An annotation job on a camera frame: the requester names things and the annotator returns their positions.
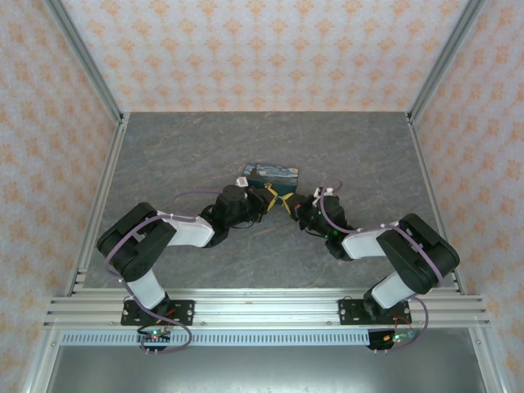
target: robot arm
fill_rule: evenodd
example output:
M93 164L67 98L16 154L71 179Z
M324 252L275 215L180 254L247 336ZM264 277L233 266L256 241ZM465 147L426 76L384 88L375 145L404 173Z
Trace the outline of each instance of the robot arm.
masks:
M165 315L169 297L151 269L162 251L168 246L216 246L228 236L230 228L243 222L260 222L277 196L271 187L229 185L214 205L207 206L195 218L167 215L142 202L102 234L97 249L107 257L137 225L157 215L163 216L126 241L110 264L145 308Z
M338 228L325 219L319 206L321 197L325 214ZM338 196L332 195L332 189L327 188L322 192L318 188L314 195L288 194L282 199L284 207L298 221L300 229L307 228L323 236L327 249L335 258L388 258L395 272L364 295L364 309L374 321L402 300L414 294L427 293L459 265L460 259L455 249L415 214L406 215L396 223L374 230L355 230L346 222L344 210ZM432 267L413 248L412 243L427 255Z

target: cable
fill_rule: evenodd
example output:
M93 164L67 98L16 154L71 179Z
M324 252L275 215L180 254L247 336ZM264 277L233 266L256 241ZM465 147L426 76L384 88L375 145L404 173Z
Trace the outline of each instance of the cable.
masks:
M436 265L433 263L433 261L431 260L431 258L429 256L427 256L426 252L422 249L422 247L420 247L420 245L414 241L410 235L408 235L406 232L404 232L402 229L400 229L399 227L396 227L395 225L391 225L391 224L388 224L388 225L384 225L384 228L386 229L392 229L396 232L398 232L400 234L400 236L402 236L404 239L406 239L408 241L409 244L411 244L411 246L413 246L413 249L418 252L418 254L420 254L420 256L426 261L426 263L429 265L429 267L431 268L431 270L433 271L433 273L436 275L436 278L438 279L438 283L436 284L438 287L440 287L442 285L442 280L444 279L442 277L442 273L440 272L440 270L436 267Z
M335 180L335 182L338 182L338 187L334 187L333 192L339 192L342 186L344 185L344 183L339 178Z
M307 229L305 230L305 232L306 232L308 235L311 235L311 236L321 237L322 239L325 238L324 236L319 235L319 234L317 234L317 233L312 233L312 232L308 231Z
M188 212L187 210L185 209L181 209L179 207L176 207L175 206L175 201L177 199L179 199L180 197L184 197L186 195L193 195L193 194L211 194L211 195L219 195L221 194L222 192L221 191L216 191L216 190L191 190L191 191L186 191L186 192L180 192L179 194L175 195L173 200L171 201L171 207L173 208L173 210L178 210L178 211L181 211L183 212L184 214L186 215L192 215L192 213Z
M409 328L413 331L413 327L411 326L411 322L407 319L407 318L404 318L403 316L401 315L397 315L397 314L394 314L393 315L393 318L395 320L395 331L396 329L398 328L399 326L399 319L401 321L404 321L405 323L407 323L407 325L409 326Z
M355 230L350 230L350 229L345 229L345 228L342 228L342 227L339 227L338 225L336 225L335 223L332 222L332 220L329 218L329 216L326 214L326 209L324 207L324 193L326 192L326 188L325 187L322 187L322 191L320 192L320 210L322 211L322 215L323 217L326 219L326 221L332 226L334 227L335 229L337 229L338 231L342 232L342 233L347 233L349 235L354 235L356 233L365 233L365 232L370 232L370 231L373 231L373 230L377 230L377 229L380 229L380 228L385 228L385 229L392 229L396 232L398 232L400 234L400 236L402 236L404 239L406 239L409 244L411 244L411 246L413 247L413 249L418 253L420 254L420 256L426 261L426 263L429 265L430 269L433 271L433 273L436 275L436 278L438 280L438 283L436 284L438 287L440 287L442 285L442 280L443 280L443 277L442 277L442 273L440 272L440 270L435 266L435 264L433 263L433 261L431 260L431 258L429 256L427 256L426 252L422 249L422 247L420 247L420 245L414 241L410 235L408 235L406 232L404 232L402 229L400 229L399 227L395 226L395 225L391 225L391 224L388 224L388 225L381 225L380 227L378 228L373 228L373 229L367 229L367 230L362 230L360 229L359 231L355 231Z
M188 217L179 217L179 216L175 216L175 215L156 215L154 217L151 217L149 219L146 219L144 221L142 221L139 225L137 225L136 227L134 227L133 229L131 229L124 237L122 237L122 239L120 239L120 241L118 243L116 243L116 246L113 247L113 249L110 251L110 253L107 255L106 257L106 260L104 261L104 267L106 269L106 271L114 276L114 277L117 277L119 279L119 282L122 282L122 285L124 285L125 289L129 292L129 294L133 297L134 301L137 303L138 307L140 307L142 309L142 311L144 311L146 314L148 315L151 315L153 318L155 319L161 319L162 321L165 321L167 323L172 323L173 325L175 326L180 326L182 329L184 329L186 332L187 332L187 335L188 335L188 338L186 340L185 343L183 343L182 345L180 346L176 346L174 348L169 348L169 349L166 349L166 350L162 350L160 352L160 354L170 354L172 352L176 352L176 351L179 351L179 350L183 350L185 348L187 348L187 346L189 346L189 344L191 344L191 341L193 339L193 334L191 332L191 330L189 330L189 327L187 327L186 325L184 325L183 323L180 323L179 321L175 321L174 319L170 319L170 318L166 318L165 316L163 315L159 315L159 314L155 314L153 313L150 309L148 309L146 306L144 306L142 304L142 302L134 295L134 292L133 290L131 289L131 287L128 285L128 283L122 278L122 276L120 276L117 272L113 271L110 269L109 267L109 262L111 261L111 259L113 258L113 256L115 256L115 254L118 252L118 250L135 234L137 233L140 229L144 228L146 225L149 225L150 223L153 223L155 221L158 221L159 219L173 219L173 218L176 218L177 220L179 221L183 221L183 222L186 222L186 223L191 223L191 222L194 222L195 221L195 218L188 218ZM140 343L140 349L143 350L144 352L146 352L146 354L149 352L149 350L145 347L144 345L144 341L145 341L145 338L142 339L141 343Z
M393 351L398 351L398 350L403 350L404 348L407 348L408 346L411 346L415 341L419 340L420 337L424 334L424 332L427 330L427 325L429 324L429 311L427 311L427 307L426 307L426 303L424 303L422 300L420 300L419 298L417 298L416 296L411 296L409 297L409 299L413 299L413 300L416 300L418 303L420 303L420 305L422 306L422 308L424 309L424 326L422 327L422 331L417 335L415 336L415 338L413 340L411 340L410 342L408 342L408 344L404 345L404 346L399 346L397 348L391 348L390 350L388 350L388 352L393 352Z
M248 229L248 228L251 228L253 225L255 225L255 221L252 220L251 221L251 224L249 224L248 226L246 227L231 227L232 229Z

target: metal mounting plate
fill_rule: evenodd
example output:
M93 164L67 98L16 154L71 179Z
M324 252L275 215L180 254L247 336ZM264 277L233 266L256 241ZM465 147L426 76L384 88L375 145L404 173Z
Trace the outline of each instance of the metal mounting plate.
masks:
M186 326L192 325L195 312L195 302L193 300L171 300L167 310L172 309L174 309L174 312L169 316L170 318ZM134 300L126 300L120 324L122 326L151 325L151 316L142 311ZM158 325L167 324L166 321L158 322Z
M399 315L412 322L409 303L401 301L394 307L388 310L387 314L377 316L377 320L373 321L364 309L363 299L341 299L338 301L338 316L341 320L341 325L394 325L395 315ZM398 319L397 324L407 324L402 319Z

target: marble surface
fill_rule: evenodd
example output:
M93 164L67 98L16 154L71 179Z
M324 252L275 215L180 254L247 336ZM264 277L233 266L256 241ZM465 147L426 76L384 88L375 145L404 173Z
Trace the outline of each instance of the marble surface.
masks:
M234 183L248 161L300 170L298 192L341 179L337 193L353 226L391 222L415 212L435 217L403 113L133 113L99 234L140 201L173 210L173 196ZM186 196L193 214L214 196ZM98 251L86 287L118 287ZM154 271L164 287L370 287L393 271L385 258L343 262L323 239L301 232L281 206L249 229L230 231L212 249L168 247Z

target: wall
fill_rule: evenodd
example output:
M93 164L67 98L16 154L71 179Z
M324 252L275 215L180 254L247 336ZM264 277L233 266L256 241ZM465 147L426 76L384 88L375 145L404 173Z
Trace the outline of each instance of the wall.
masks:
M467 0L65 0L123 111L406 111Z
M114 125L42 0L0 5L0 391L64 293Z
M488 0L417 128L468 290L524 386L524 3Z

